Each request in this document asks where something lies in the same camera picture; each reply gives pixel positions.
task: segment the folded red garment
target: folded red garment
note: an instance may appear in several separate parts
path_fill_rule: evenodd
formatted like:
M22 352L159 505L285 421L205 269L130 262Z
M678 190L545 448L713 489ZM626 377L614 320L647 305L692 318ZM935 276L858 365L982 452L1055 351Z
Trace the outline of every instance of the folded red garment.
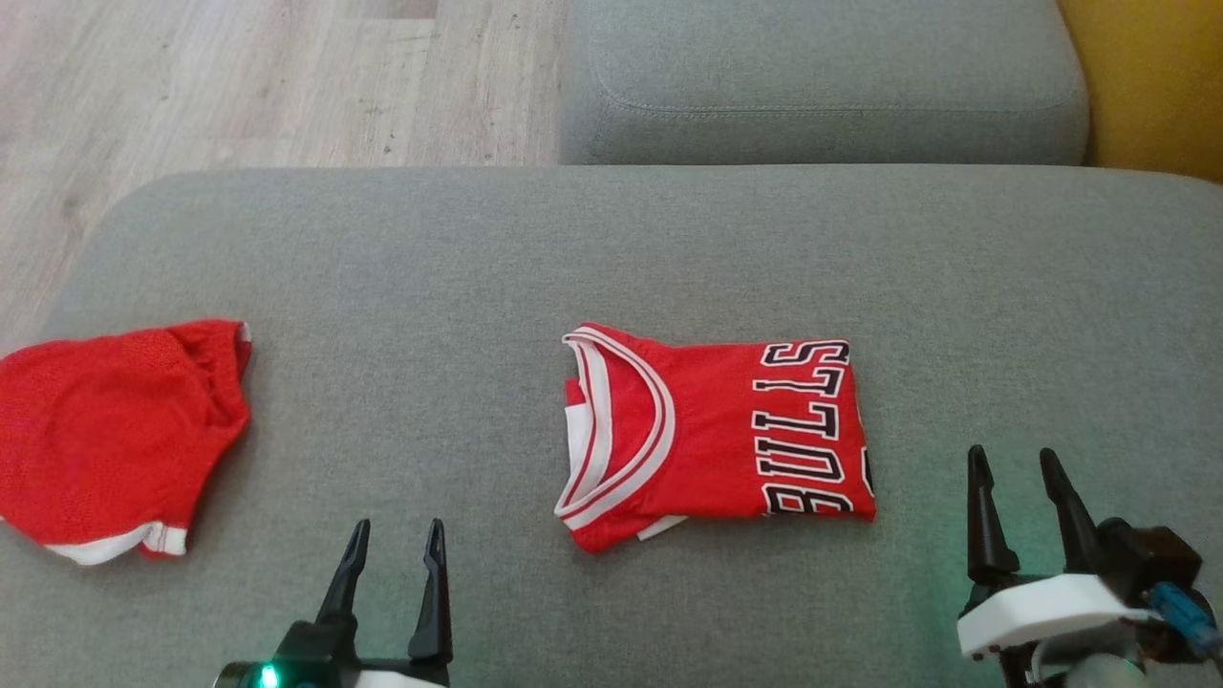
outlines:
M564 341L578 378L555 514L583 550L686 517L874 521L844 339L674 348L586 323Z
M186 554L209 473L251 418L245 323L199 320L0 360L0 518L82 565Z

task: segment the blue connector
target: blue connector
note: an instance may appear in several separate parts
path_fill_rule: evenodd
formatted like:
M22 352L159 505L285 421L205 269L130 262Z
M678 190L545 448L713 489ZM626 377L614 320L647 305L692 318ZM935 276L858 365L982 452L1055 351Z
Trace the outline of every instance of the blue connector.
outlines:
M1189 642L1189 649L1200 659L1223 655L1223 635L1201 607L1189 595L1172 583L1157 583L1151 589L1151 609L1159 612L1178 633Z

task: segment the gray sofa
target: gray sofa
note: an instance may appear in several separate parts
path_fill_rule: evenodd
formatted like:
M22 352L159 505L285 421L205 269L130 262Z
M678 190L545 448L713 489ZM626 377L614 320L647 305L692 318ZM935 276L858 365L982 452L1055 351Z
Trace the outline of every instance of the gray sofa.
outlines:
M246 319L254 420L181 561L82 569L0 529L5 684L208 686L313 613L364 517L358 648L401 653L438 516L455 686L1000 686L955 640L974 442L1025 571L1062 566L1049 446L1097 518L1173 527L1218 591L1221 218L1218 186L1081 167L159 181L110 213L44 334ZM878 521L580 552L552 506L559 337L583 319L674 343L849 337Z
M1079 164L1054 0L570 0L570 164Z

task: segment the green led light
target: green led light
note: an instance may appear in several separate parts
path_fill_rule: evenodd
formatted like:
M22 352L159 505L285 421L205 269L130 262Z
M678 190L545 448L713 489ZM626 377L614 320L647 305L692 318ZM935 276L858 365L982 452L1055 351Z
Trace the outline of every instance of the green led light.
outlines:
M276 668L272 665L263 667L263 673L259 675L259 687L276 688L278 686L280 686L280 677L276 676Z

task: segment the gray ottoman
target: gray ottoman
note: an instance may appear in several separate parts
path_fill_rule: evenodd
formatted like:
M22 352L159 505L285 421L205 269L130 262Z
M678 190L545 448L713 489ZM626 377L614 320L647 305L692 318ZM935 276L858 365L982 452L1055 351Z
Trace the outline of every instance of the gray ottoman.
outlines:
M1053 0L571 0L569 164L1079 164Z
M438 516L456 687L1000 686L955 639L974 442L1025 571L1062 566L1047 445L1097 518L1172 525L1218 591L1219 218L1218 186L1079 167L157 182L111 211L45 336L247 319L254 420L181 561L82 569L0 528L4 683L209 686L313 613L362 517L358 648L402 653ZM559 337L587 318L674 343L848 336L878 521L580 552L552 507Z

